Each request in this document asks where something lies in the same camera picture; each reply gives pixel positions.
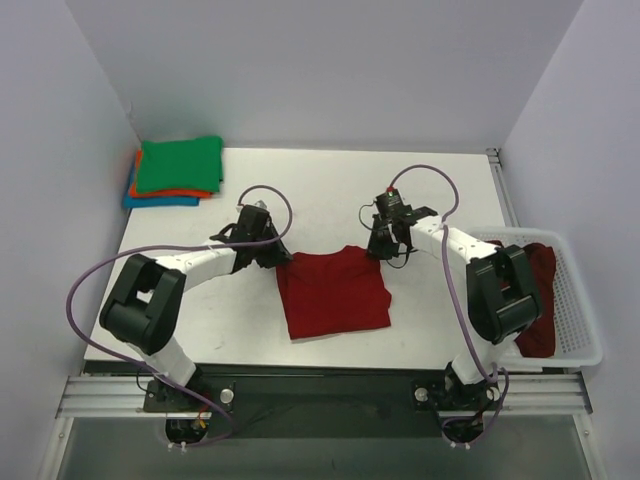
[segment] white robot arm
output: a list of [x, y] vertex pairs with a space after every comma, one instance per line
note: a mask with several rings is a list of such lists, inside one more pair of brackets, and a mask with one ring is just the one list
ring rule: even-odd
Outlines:
[[482, 242], [457, 228], [445, 227], [442, 218], [428, 207], [413, 210], [397, 189], [389, 188], [375, 200], [368, 254], [374, 258], [399, 256], [400, 244], [443, 260], [445, 228], [447, 262], [445, 276], [456, 272], [455, 290], [460, 326], [467, 349], [454, 352], [452, 368], [464, 385], [483, 380], [481, 369], [490, 370], [520, 332], [542, 315], [542, 302], [524, 251]]
[[263, 268], [290, 261], [292, 257], [280, 240], [233, 247], [277, 236], [271, 216], [260, 202], [242, 207], [237, 223], [204, 243], [203, 247], [209, 248], [155, 259], [140, 254], [129, 257], [100, 312], [100, 325], [129, 344], [147, 365], [185, 386], [196, 366], [173, 336], [182, 295], [214, 277], [233, 274], [253, 260]]

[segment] white table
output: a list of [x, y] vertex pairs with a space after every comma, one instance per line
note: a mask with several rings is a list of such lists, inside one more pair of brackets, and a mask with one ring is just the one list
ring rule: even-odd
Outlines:
[[[358, 208], [382, 193], [400, 169], [415, 163], [437, 166], [457, 184], [461, 203], [450, 218], [451, 225], [461, 229], [504, 225], [484, 155], [227, 149], [223, 162], [225, 181], [220, 195], [202, 201], [197, 208], [133, 210], [120, 249], [200, 244], [237, 219], [238, 195], [256, 183], [281, 189], [291, 201], [294, 222], [284, 243], [292, 253], [331, 253], [345, 245], [366, 248], [369, 232], [358, 222]], [[396, 186], [414, 207], [427, 205], [444, 213], [453, 201], [448, 184], [426, 170], [406, 174]], [[281, 231], [286, 222], [282, 202], [271, 192], [255, 192], [246, 201], [258, 199], [267, 203]], [[364, 217], [369, 222], [371, 213], [367, 209]], [[116, 263], [107, 292], [122, 263]], [[402, 270], [383, 263], [382, 273], [393, 296], [390, 328], [292, 342], [275, 271], [254, 264], [185, 294], [175, 335], [185, 352], [201, 363], [444, 368], [453, 352], [464, 347], [442, 265], [426, 254], [414, 254]], [[91, 338], [135, 355], [98, 322]], [[92, 347], [85, 359], [113, 360]]]

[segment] stack of towels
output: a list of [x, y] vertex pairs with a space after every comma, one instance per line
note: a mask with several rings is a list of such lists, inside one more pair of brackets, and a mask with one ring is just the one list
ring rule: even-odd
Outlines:
[[131, 168], [125, 208], [197, 206], [220, 191], [222, 139], [142, 142]]

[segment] wire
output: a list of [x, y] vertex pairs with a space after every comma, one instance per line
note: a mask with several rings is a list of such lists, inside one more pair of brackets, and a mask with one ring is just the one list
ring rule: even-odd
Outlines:
[[142, 390], [144, 393], [149, 393], [149, 390], [147, 390], [146, 388], [143, 388], [142, 385], [140, 385], [140, 372], [142, 372], [142, 368], [139, 368], [136, 371], [136, 385], [138, 385], [138, 388]]
[[[493, 368], [493, 372], [491, 375], [489, 375], [487, 373], [487, 371], [485, 370], [484, 366], [482, 365], [482, 362], [480, 361], [480, 357], [478, 356], [478, 352], [476, 351], [474, 345], [473, 345], [473, 340], [471, 339], [471, 334], [469, 333], [469, 329], [467, 328], [467, 324], [464, 318], [464, 313], [462, 312], [462, 306], [460, 305], [460, 300], [458, 299], [458, 294], [456, 292], [455, 289], [455, 285], [453, 283], [453, 278], [451, 276], [451, 268], [449, 265], [449, 252], [447, 249], [447, 243], [449, 240], [449, 226], [445, 223], [445, 221], [447, 220], [447, 218], [449, 218], [449, 216], [451, 214], [453, 214], [457, 209], [458, 206], [460, 205], [460, 192], [458, 191], [458, 188], [456, 187], [456, 184], [453, 182], [453, 180], [451, 179], [451, 177], [449, 175], [447, 175], [445, 172], [443, 172], [442, 170], [440, 170], [437, 167], [433, 167], [431, 165], [424, 165], [424, 164], [417, 164], [417, 165], [411, 165], [407, 168], [402, 169], [400, 172], [398, 172], [398, 174], [393, 177], [393, 180], [391, 180], [391, 183], [389, 184], [390, 187], [393, 187], [394, 184], [396, 183], [396, 181], [398, 181], [398, 179], [404, 175], [405, 173], [411, 171], [411, 170], [415, 170], [418, 168], [424, 168], [426, 170], [431, 170], [433, 172], [438, 173], [440, 176], [442, 176], [451, 186], [451, 190], [453, 191], [453, 197], [454, 197], [454, 201], [453, 201], [453, 206], [447, 210], [447, 212], [442, 215], [442, 229], [443, 229], [443, 236], [442, 236], [442, 268], [444, 269], [444, 276], [445, 279], [447, 281], [447, 288], [449, 290], [449, 295], [451, 296], [451, 301], [453, 303], [453, 307], [454, 310], [456, 312], [456, 317], [458, 319], [458, 323], [460, 324], [460, 329], [462, 330], [462, 335], [464, 336], [464, 340], [465, 343], [467, 345], [467, 348], [469, 349], [469, 353], [471, 354], [471, 358], [473, 359], [474, 364], [476, 365], [476, 368], [478, 369], [478, 371], [480, 372], [480, 374], [482, 375], [482, 377], [487, 381], [487, 383], [489, 384], [497, 384], [498, 383], [498, 366], [496, 365], [495, 362], [493, 362], [491, 364], [492, 368]], [[474, 438], [472, 441], [470, 442], [466, 442], [465, 444], [460, 444], [457, 443], [453, 440], [451, 440], [449, 437], [446, 436], [445, 434], [445, 428], [448, 424], [450, 424], [451, 422], [454, 421], [460, 421], [460, 420], [468, 420], [465, 417], [456, 417], [456, 418], [451, 418], [451, 419], [447, 419], [444, 422], [442, 422], [441, 424], [441, 430], [442, 430], [442, 434], [443, 437], [446, 440], [449, 441], [453, 441], [454, 442], [454, 446], [464, 446], [465, 448], [467, 447], [467, 445], [472, 445], [475, 442], [477, 442], [480, 438], [484, 438], [484, 435], [486, 434], [487, 431], [489, 431], [493, 424], [495, 423], [495, 420], [498, 418], [498, 415], [500, 413], [500, 411], [502, 410], [502, 407], [504, 405], [504, 399], [507, 396], [507, 392], [509, 391], [509, 373], [507, 372], [507, 370], [505, 368], [501, 368], [500, 371], [504, 374], [505, 377], [505, 386], [504, 386], [504, 390], [502, 392], [502, 394], [500, 395], [500, 400], [498, 401], [498, 406], [496, 408], [495, 413], [493, 414], [493, 416], [491, 417], [491, 420], [489, 420], [489, 423], [487, 424], [487, 426], [484, 428], [484, 430], [476, 437]]]
[[365, 207], [373, 207], [374, 205], [375, 205], [375, 203], [374, 203], [374, 202], [369, 203], [368, 205], [362, 205], [362, 206], [360, 207], [360, 210], [358, 210], [358, 220], [360, 220], [360, 225], [362, 225], [364, 228], [366, 228], [366, 229], [367, 229], [367, 230], [369, 230], [370, 232], [375, 232], [375, 231], [378, 231], [378, 230], [380, 230], [380, 229], [374, 230], [373, 228], [371, 228], [369, 225], [367, 225], [366, 223], [364, 223], [364, 222], [362, 221], [362, 209], [363, 209], [363, 208], [365, 208]]
[[467, 445], [471, 446], [473, 444], [475, 444], [476, 442], [478, 442], [480, 439], [484, 438], [485, 435], [487, 435], [487, 433], [489, 432], [489, 430], [491, 430], [493, 428], [493, 426], [495, 425], [495, 422], [498, 418], [498, 415], [500, 414], [500, 411], [502, 410], [502, 408], [504, 407], [504, 399], [507, 396], [507, 392], [509, 391], [509, 372], [507, 372], [506, 368], [500, 368], [500, 372], [502, 372], [502, 374], [504, 375], [504, 390], [502, 390], [502, 394], [500, 395], [500, 400], [498, 400], [498, 405], [496, 406], [496, 410], [495, 412], [493, 412], [493, 416], [491, 417], [491, 419], [487, 422], [487, 425], [484, 427], [484, 429], [482, 430], [482, 432], [473, 440], [470, 440], [468, 442], [465, 443], [460, 443], [460, 442], [456, 442], [455, 440], [452, 440], [451, 438], [449, 438], [447, 436], [447, 434], [445, 433], [445, 429], [447, 427], [447, 425], [449, 425], [452, 422], [457, 422], [457, 421], [462, 421], [462, 420], [469, 420], [469, 418], [467, 417], [452, 417], [452, 418], [447, 418], [444, 422], [442, 422], [442, 436], [445, 440], [449, 441], [449, 442], [453, 442], [456, 447], [464, 447], [466, 448]]
[[202, 408], [198, 411], [198, 416], [196, 417], [196, 421], [200, 424], [200, 427], [202, 428], [206, 428], [206, 424], [204, 423], [204, 420], [202, 420], [202, 414], [204, 412], [206, 412], [207, 410], [209, 410], [209, 405], [207, 405], [206, 403], [202, 406]]
[[263, 245], [269, 245], [271, 243], [277, 242], [278, 240], [280, 240], [282, 237], [284, 237], [287, 232], [289, 231], [289, 229], [291, 228], [291, 224], [293, 223], [293, 209], [291, 208], [291, 204], [289, 203], [289, 200], [287, 199], [287, 197], [284, 196], [284, 194], [282, 192], [280, 192], [278, 189], [271, 187], [269, 185], [254, 185], [252, 187], [247, 188], [244, 192], [242, 192], [240, 194], [240, 198], [238, 199], [238, 204], [242, 203], [242, 200], [244, 199], [244, 197], [251, 191], [253, 190], [257, 190], [257, 189], [265, 189], [265, 190], [270, 190], [272, 192], [274, 192], [276, 195], [278, 195], [283, 202], [285, 203], [286, 207], [287, 207], [287, 212], [289, 214], [289, 218], [287, 221], [287, 225], [284, 228], [284, 230], [282, 231], [282, 233], [280, 235], [277, 235], [276, 237], [269, 239], [269, 240], [261, 240], [258, 242], [239, 242], [239, 243], [226, 243], [226, 244], [214, 244], [214, 245], [198, 245], [198, 246], [183, 246], [183, 245], [149, 245], [149, 246], [145, 246], [145, 247], [137, 247], [137, 248], [132, 248], [129, 250], [125, 250], [124, 252], [120, 252], [112, 257], [109, 257], [105, 260], [102, 260], [98, 263], [96, 263], [95, 265], [93, 265], [92, 267], [90, 267], [88, 270], [86, 270], [84, 273], [82, 273], [75, 282], [73, 282], [73, 284], [71, 285], [71, 288], [69, 289], [69, 293], [67, 294], [67, 299], [66, 299], [66, 316], [67, 316], [67, 322], [69, 323], [69, 326], [71, 327], [71, 329], [74, 331], [74, 333], [80, 337], [85, 343], [91, 345], [92, 347], [96, 348], [97, 350], [100, 350], [101, 352], [104, 352], [108, 355], [111, 355], [115, 358], [118, 358], [120, 360], [123, 360], [125, 362], [129, 362], [132, 365], [135, 365], [136, 367], [142, 369], [142, 370], [146, 370], [148, 372], [150, 372], [152, 375], [156, 376], [156, 378], [158, 378], [159, 380], [161, 380], [162, 382], [166, 383], [167, 385], [169, 385], [170, 387], [175, 388], [176, 390], [179, 390], [183, 393], [186, 393], [187, 395], [192, 396], [193, 398], [195, 398], [196, 400], [199, 400], [202, 403], [207, 404], [209, 407], [211, 407], [215, 412], [219, 413], [220, 415], [222, 415], [222, 417], [224, 417], [225, 420], [227, 420], [227, 422], [229, 422], [230, 426], [231, 426], [231, 430], [227, 433], [223, 433], [221, 435], [218, 435], [216, 437], [212, 437], [208, 440], [204, 440], [201, 441], [197, 444], [194, 444], [192, 446], [203, 446], [203, 445], [210, 445], [213, 443], [216, 443], [220, 440], [223, 440], [225, 438], [228, 438], [235, 430], [236, 430], [236, 425], [235, 422], [233, 420], [233, 418], [224, 411], [224, 409], [222, 409], [221, 407], [219, 407], [218, 405], [216, 405], [213, 401], [205, 398], [204, 396], [200, 395], [197, 392], [194, 392], [193, 390], [190, 390], [189, 388], [183, 387], [182, 385], [174, 382], [173, 380], [171, 380], [170, 378], [164, 376], [162, 374], [162, 372], [158, 372], [155, 368], [151, 367], [150, 365], [147, 365], [145, 362], [137, 360], [135, 358], [129, 357], [127, 355], [123, 355], [122, 353], [116, 352], [115, 350], [111, 350], [110, 348], [107, 348], [101, 344], [99, 344], [98, 342], [96, 342], [95, 340], [92, 340], [88, 335], [86, 335], [81, 329], [80, 327], [78, 327], [78, 324], [76, 323], [74, 317], [73, 317], [73, 298], [78, 290], [78, 288], [80, 287], [80, 285], [82, 285], [82, 283], [93, 273], [95, 273], [96, 271], [98, 271], [100, 268], [109, 265], [110, 263], [123, 258], [123, 257], [128, 257], [130, 255], [133, 255], [135, 253], [141, 253], [141, 252], [149, 252], [149, 251], [153, 251], [153, 250], [174, 250], [174, 251], [179, 251], [179, 252], [199, 252], [199, 251], [204, 251], [204, 250], [209, 250], [209, 249], [217, 249], [217, 248], [244, 248], [244, 247], [258, 247], [258, 246], [263, 246]]
[[402, 175], [404, 175], [405, 173], [411, 170], [415, 170], [417, 168], [424, 168], [426, 170], [431, 170], [433, 172], [440, 174], [449, 183], [449, 185], [451, 186], [451, 189], [453, 190], [453, 197], [454, 197], [453, 207], [451, 207], [444, 215], [442, 215], [442, 229], [443, 229], [442, 267], [444, 269], [444, 276], [447, 281], [447, 288], [449, 289], [449, 295], [451, 295], [451, 301], [453, 302], [453, 308], [456, 312], [456, 317], [458, 319], [458, 323], [460, 324], [460, 329], [462, 330], [464, 341], [467, 344], [467, 348], [469, 349], [469, 353], [471, 354], [471, 358], [473, 359], [473, 363], [476, 365], [476, 368], [478, 369], [482, 377], [487, 382], [496, 383], [498, 381], [498, 366], [495, 363], [492, 363], [491, 366], [493, 367], [493, 372], [491, 375], [489, 375], [485, 370], [484, 366], [482, 365], [482, 362], [480, 362], [480, 357], [478, 357], [478, 352], [473, 346], [473, 340], [471, 339], [471, 334], [469, 333], [469, 329], [467, 328], [467, 324], [464, 319], [464, 313], [462, 312], [462, 306], [460, 305], [460, 300], [458, 300], [458, 294], [456, 293], [456, 288], [453, 283], [453, 278], [451, 277], [451, 268], [449, 266], [449, 252], [447, 249], [447, 242], [449, 240], [449, 226], [445, 223], [445, 221], [447, 220], [447, 218], [449, 218], [449, 216], [453, 212], [455, 212], [458, 209], [458, 206], [460, 205], [460, 192], [458, 191], [458, 187], [456, 187], [456, 184], [453, 183], [453, 180], [451, 179], [451, 177], [447, 175], [445, 172], [443, 172], [442, 170], [440, 170], [439, 168], [433, 167], [431, 165], [423, 165], [423, 164], [411, 165], [410, 167], [400, 170], [400, 172], [398, 172], [398, 174], [395, 177], [393, 177], [393, 180], [391, 180], [391, 183], [389, 184], [389, 186], [393, 187], [396, 181]]
[[400, 270], [402, 268], [404, 268], [407, 263], [409, 262], [409, 255], [411, 255], [412, 253], [417, 252], [417, 250], [413, 249], [413, 250], [407, 250], [406, 252], [403, 252], [400, 255], [404, 255], [404, 263], [402, 265], [394, 265], [392, 264], [389, 260], [385, 260], [385, 262], [387, 262], [387, 265], [389, 265], [391, 268], [395, 268], [396, 270]]

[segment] white wall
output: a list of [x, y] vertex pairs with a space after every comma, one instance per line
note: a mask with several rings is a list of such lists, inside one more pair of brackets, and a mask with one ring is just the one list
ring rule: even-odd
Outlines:
[[566, 235], [601, 320], [587, 372], [611, 479], [640, 471], [640, 4], [585, 0], [502, 150], [519, 220]]
[[484, 152], [581, 0], [67, 0], [143, 138]]
[[[117, 246], [137, 140], [62, 0], [2, 3], [0, 64], [0, 465], [27, 479], [80, 367], [66, 291]], [[85, 328], [104, 280], [76, 303]]]

